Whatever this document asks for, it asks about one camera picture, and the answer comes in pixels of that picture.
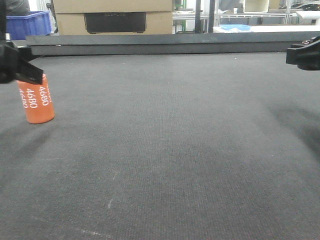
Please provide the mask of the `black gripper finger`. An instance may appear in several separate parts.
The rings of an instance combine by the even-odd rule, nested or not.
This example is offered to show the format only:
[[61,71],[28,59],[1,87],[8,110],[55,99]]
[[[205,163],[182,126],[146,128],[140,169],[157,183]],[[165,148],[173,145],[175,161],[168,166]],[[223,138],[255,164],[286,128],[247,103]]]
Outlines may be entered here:
[[13,74],[13,79],[33,85],[42,85],[44,71],[30,63],[37,58],[32,54],[31,48],[29,46],[18,47],[12,41],[8,41],[7,46],[7,66],[9,72]]
[[285,62],[304,71],[320,70],[320,37],[315,36],[286,50]]

